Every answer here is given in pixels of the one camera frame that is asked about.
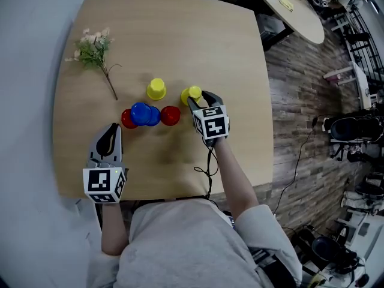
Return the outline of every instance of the black plug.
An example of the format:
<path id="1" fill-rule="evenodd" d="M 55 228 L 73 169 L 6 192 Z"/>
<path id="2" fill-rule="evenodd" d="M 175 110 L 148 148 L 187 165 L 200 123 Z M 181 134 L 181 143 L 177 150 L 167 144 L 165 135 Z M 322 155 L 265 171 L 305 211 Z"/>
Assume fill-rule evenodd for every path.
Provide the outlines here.
<path id="1" fill-rule="evenodd" d="M 317 124 L 317 121 L 319 120 L 318 117 L 315 117 L 313 120 L 312 120 L 312 128 L 314 128 Z"/>

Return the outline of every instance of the blue cup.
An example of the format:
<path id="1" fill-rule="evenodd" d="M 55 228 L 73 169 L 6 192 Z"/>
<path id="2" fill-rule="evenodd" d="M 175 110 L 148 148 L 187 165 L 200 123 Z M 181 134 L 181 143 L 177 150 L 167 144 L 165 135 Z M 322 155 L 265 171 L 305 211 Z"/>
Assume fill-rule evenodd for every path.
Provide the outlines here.
<path id="1" fill-rule="evenodd" d="M 131 121 L 138 126 L 144 126 L 152 118 L 151 107 L 145 103 L 135 103 L 131 108 Z"/>
<path id="2" fill-rule="evenodd" d="M 160 122 L 160 111 L 158 108 L 151 106 L 151 120 L 147 123 L 147 126 L 156 126 Z"/>

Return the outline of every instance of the red cup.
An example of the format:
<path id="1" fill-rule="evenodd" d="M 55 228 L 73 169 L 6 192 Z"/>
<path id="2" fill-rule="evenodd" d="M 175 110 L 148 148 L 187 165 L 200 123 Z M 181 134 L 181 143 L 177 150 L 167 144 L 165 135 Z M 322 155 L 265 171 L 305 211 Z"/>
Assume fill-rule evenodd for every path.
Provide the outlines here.
<path id="1" fill-rule="evenodd" d="M 124 110 L 124 112 L 121 113 L 121 122 L 128 129 L 135 129 L 137 127 L 137 125 L 131 121 L 131 109 Z"/>
<path id="2" fill-rule="evenodd" d="M 160 112 L 160 120 L 167 126 L 174 126 L 180 120 L 180 110 L 178 107 L 167 106 Z"/>

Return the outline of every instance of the yellow sticky note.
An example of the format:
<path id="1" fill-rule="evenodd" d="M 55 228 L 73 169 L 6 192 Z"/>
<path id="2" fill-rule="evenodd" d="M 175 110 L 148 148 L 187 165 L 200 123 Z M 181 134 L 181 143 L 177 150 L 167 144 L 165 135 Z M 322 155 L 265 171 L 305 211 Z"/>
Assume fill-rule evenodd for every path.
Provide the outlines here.
<path id="1" fill-rule="evenodd" d="M 293 4 L 289 0 L 279 0 L 279 2 L 291 12 L 293 11 Z"/>

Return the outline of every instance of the yellow cup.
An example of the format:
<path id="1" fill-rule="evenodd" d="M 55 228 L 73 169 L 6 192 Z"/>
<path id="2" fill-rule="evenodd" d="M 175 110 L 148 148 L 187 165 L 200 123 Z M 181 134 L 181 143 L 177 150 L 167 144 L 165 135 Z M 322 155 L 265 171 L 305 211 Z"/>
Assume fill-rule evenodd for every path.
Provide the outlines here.
<path id="1" fill-rule="evenodd" d="M 146 94 L 153 100 L 160 100 L 164 98 L 166 93 L 166 84 L 160 78 L 153 79 L 146 89 Z"/>
<path id="2" fill-rule="evenodd" d="M 201 97 L 202 97 L 202 89 L 200 89 L 198 86 L 193 85 L 190 88 L 186 88 L 181 92 L 181 101 L 186 106 L 188 105 L 187 99 L 188 97 L 191 97 L 195 100 L 196 103 L 199 103 Z"/>

